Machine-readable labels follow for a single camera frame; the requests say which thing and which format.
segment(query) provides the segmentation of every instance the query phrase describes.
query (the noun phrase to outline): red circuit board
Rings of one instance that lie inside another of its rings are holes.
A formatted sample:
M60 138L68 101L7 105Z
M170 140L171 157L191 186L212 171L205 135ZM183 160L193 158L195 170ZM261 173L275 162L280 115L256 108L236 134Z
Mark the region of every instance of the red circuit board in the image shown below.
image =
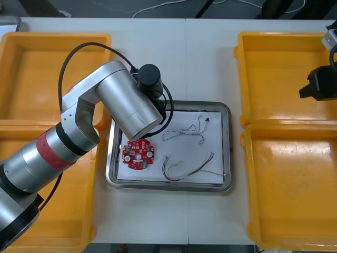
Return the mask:
M154 148L150 142L145 139L128 141L123 147L123 163L134 170L144 170L148 164L153 164Z

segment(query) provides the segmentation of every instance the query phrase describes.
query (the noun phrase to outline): white table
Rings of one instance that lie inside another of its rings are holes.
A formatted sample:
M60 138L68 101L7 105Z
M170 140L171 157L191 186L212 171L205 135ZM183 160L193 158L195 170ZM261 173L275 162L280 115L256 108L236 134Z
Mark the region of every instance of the white table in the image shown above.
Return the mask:
M97 176L93 242L254 244L248 200L239 77L233 47L241 31L325 32L331 21L23 18L32 32L110 33L135 66L153 63L176 100L219 101L232 111L234 185L226 194L111 188Z

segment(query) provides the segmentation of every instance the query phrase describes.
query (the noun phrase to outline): orange tray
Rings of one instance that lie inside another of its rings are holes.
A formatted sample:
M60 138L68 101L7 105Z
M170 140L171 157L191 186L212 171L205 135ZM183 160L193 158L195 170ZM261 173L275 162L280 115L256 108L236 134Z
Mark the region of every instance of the orange tray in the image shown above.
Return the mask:
M0 160L5 160L49 126L0 126ZM103 145L64 172L52 199L37 221L5 252L82 252L94 237L93 191L97 157ZM55 182L39 192L46 199Z
M251 239L266 250L337 251L337 126L251 124L241 145Z
M76 46L85 42L111 45L108 34L7 33L0 43L0 125L55 125L60 121L57 82L61 66ZM64 75L63 94L112 53L88 46L70 60ZM103 128L103 104L96 106L93 124Z
M329 64L323 33L243 32L234 49L240 74L241 124L336 124L337 101L301 99L308 74Z

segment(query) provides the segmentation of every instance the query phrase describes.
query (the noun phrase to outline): stainless steel tray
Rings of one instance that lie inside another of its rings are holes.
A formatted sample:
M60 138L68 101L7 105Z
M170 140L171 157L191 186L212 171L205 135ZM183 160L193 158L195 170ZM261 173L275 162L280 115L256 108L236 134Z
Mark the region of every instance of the stainless steel tray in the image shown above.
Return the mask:
M122 131L118 125L113 122L110 130L105 173L106 179L112 187L198 192L223 192L229 190L233 182L232 122L230 109L225 104L218 102L174 101L174 111L221 112L223 172L226 174L223 183L211 184L118 179L118 160L121 151Z

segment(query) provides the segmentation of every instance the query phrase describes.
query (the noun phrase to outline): white paper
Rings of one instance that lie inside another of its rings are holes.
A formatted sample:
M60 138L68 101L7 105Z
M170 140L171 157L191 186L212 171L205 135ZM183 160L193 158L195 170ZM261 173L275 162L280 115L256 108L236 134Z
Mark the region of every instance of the white paper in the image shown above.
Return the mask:
M0 25L0 40L5 33L15 32L17 25Z
M201 122L201 131L204 129L205 120L209 118L206 131L202 134L205 140L200 136L181 135L167 141L163 141L162 136L166 131L178 131L187 129L192 124L197 128L198 117ZM174 112L170 125L162 132L148 138L154 147L155 159L153 164L149 164L144 170L133 170L123 163L122 152L120 153L118 175L120 180L144 180L144 181L168 181L162 174L162 165L165 157L170 159L167 162L166 170L170 165L182 161L179 166L170 169L170 178L182 178L190 172L200 167L214 153L213 159L204 166L202 170L209 170L218 174L223 174L223 151L222 151L222 120L221 112ZM122 147L127 145L128 139L123 134ZM209 172L198 172L180 182L190 183L223 183L223 176Z

